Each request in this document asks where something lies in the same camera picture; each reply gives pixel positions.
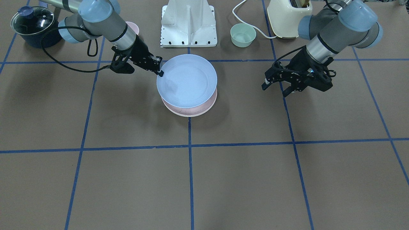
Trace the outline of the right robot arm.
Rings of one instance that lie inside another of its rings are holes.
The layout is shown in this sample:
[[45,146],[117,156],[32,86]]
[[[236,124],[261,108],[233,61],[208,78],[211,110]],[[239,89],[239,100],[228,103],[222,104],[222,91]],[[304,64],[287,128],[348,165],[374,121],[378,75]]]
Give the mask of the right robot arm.
[[57,27],[65,41],[79,43],[102,36],[112,44],[114,56],[105,69],[132,74],[136,65],[160,77],[164,75],[162,57],[151,54],[144,41],[119,15],[121,7],[117,0],[45,0],[44,3],[72,12]]

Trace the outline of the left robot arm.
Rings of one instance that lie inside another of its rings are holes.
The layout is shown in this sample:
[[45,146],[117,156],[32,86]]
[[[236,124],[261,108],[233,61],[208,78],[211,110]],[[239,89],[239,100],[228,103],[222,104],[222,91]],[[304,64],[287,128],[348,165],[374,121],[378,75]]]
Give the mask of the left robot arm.
[[308,43],[292,50],[289,64],[277,58],[265,72],[262,89],[276,82],[287,82],[283,97],[307,87],[325,92],[333,87],[336,71],[328,69],[334,57],[346,47],[359,49],[377,45],[384,34],[376,13],[362,0],[327,0],[316,15],[304,16],[298,34]]

